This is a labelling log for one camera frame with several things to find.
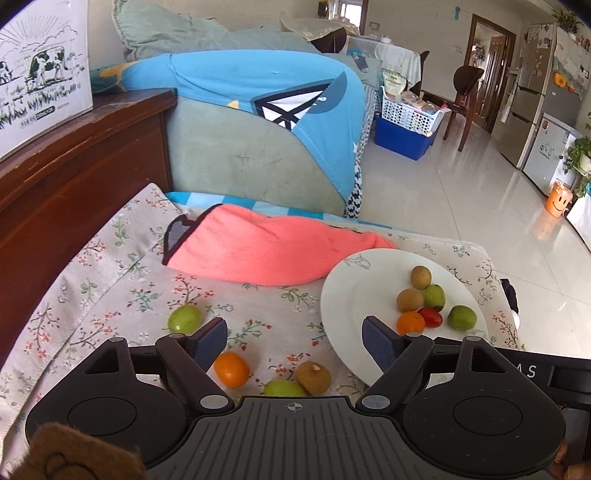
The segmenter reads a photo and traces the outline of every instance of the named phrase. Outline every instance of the doorway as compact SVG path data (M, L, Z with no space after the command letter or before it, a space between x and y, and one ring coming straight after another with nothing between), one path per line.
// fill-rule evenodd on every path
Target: doorway
M517 36L486 18L472 15L466 60L484 70L478 85L474 123L492 132L501 109Z

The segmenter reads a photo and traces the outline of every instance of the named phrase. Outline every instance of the window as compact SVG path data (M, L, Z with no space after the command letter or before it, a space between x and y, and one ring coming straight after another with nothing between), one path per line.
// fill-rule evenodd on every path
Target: window
M341 2L339 16L348 18L353 25L361 25L361 2Z

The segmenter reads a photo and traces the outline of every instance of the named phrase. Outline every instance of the brown plush toy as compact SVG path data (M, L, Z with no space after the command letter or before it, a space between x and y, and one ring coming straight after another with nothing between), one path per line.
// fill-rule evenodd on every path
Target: brown plush toy
M135 455L59 423L39 427L9 480L147 480Z

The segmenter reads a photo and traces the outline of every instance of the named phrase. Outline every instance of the crosshair logo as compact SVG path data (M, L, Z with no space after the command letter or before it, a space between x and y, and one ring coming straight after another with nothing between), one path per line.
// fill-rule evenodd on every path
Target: crosshair logo
M289 408L292 412L300 411L304 406L301 403L293 402L290 403L287 408Z

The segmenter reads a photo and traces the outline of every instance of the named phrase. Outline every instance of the cow illustration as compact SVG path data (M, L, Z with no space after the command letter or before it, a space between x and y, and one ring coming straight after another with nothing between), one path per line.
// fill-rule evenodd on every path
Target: cow illustration
M8 63L0 61L0 85L12 81L12 70L8 68Z
M48 48L35 54L31 60L29 75L25 78L27 90L42 88L51 80L63 80L66 67L66 52L64 47Z

